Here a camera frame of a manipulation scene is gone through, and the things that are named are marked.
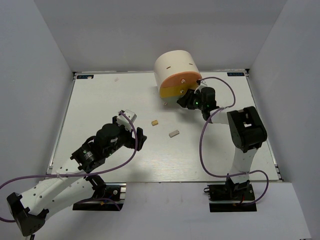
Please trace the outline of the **orange top drawer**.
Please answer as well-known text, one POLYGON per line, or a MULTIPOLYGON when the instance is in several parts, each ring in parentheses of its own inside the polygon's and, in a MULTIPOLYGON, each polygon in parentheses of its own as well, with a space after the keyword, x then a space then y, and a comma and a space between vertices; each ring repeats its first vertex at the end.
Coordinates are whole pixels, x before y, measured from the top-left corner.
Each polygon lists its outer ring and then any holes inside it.
POLYGON ((202 78, 199 72, 185 71, 172 74, 164 79, 161 83, 160 88, 169 88, 177 86, 188 86, 192 87, 197 84, 197 80, 202 78))

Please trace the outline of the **yellow drawer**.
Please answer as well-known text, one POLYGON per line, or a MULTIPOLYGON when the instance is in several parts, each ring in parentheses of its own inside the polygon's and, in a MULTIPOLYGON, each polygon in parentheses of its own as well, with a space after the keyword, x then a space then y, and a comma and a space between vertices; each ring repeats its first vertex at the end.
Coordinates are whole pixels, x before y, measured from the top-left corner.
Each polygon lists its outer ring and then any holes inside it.
POLYGON ((170 87, 162 87, 159 89, 159 95, 161 98, 178 97, 187 92, 188 89, 195 90, 198 87, 196 83, 187 85, 177 85, 170 87))

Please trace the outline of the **small tan eraser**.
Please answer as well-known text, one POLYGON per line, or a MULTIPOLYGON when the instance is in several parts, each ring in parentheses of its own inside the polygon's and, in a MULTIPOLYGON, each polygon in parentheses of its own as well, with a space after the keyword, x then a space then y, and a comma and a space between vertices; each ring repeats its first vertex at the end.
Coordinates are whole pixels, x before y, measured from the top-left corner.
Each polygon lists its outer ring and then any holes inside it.
POLYGON ((157 120, 154 120, 154 121, 151 122, 151 125, 152 125, 152 126, 156 126, 156 125, 158 125, 158 124, 159 124, 159 122, 158 122, 157 120))

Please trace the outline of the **grey white eraser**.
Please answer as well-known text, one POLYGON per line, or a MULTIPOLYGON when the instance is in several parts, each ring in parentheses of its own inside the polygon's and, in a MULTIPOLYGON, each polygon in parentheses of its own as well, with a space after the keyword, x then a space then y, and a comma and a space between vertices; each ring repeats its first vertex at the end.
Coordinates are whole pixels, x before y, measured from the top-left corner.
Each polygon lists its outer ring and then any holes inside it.
POLYGON ((179 130, 174 130, 174 131, 170 132, 168 135, 170 138, 173 138, 179 134, 180 134, 179 130))

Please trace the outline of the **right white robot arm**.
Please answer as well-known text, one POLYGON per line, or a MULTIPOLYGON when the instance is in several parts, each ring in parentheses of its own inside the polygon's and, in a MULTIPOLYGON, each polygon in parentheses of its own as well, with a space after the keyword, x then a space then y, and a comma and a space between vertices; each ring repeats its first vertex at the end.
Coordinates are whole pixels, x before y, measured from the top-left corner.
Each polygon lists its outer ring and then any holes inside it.
MULTIPOLYGON (((216 102, 216 92, 212 87, 188 89, 177 103, 188 110, 200 110, 205 121, 220 107, 216 102)), ((252 162, 262 143, 267 140, 267 131, 254 106, 241 110, 217 112, 216 119, 220 124, 229 126, 235 153, 228 179, 231 181, 225 188, 226 195, 236 200, 244 193, 249 184, 249 172, 252 162)))

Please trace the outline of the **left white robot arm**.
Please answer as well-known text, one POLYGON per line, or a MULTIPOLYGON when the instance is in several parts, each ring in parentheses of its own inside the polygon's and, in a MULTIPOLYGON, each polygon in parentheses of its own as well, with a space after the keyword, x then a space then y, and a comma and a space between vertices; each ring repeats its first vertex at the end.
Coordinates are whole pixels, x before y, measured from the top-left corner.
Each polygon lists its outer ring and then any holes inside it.
POLYGON ((121 110, 96 135, 89 137, 54 174, 42 175, 41 181, 22 193, 11 193, 7 204, 24 237, 44 226, 55 213, 85 200, 99 200, 105 196, 106 185, 101 172, 94 170, 121 147, 138 152, 147 137, 143 129, 134 127, 137 115, 121 110))

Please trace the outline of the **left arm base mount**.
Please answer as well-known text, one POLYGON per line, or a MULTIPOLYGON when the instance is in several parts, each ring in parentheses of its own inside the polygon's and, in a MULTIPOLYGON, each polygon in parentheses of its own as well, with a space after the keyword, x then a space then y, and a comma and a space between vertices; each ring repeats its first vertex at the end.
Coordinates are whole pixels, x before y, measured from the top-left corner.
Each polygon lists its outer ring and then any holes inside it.
POLYGON ((84 199, 73 204, 73 211, 118 212, 126 196, 126 183, 108 183, 99 175, 84 177, 88 190, 84 199))

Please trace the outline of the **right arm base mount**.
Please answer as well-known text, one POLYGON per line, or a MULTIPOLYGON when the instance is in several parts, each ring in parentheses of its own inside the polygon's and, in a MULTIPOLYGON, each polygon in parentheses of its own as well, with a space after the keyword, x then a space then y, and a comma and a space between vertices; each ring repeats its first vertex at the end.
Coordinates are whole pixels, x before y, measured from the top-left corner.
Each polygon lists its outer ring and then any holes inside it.
POLYGON ((208 195, 211 213, 256 212, 255 193, 252 184, 240 191, 231 191, 226 184, 209 184, 203 189, 208 195))

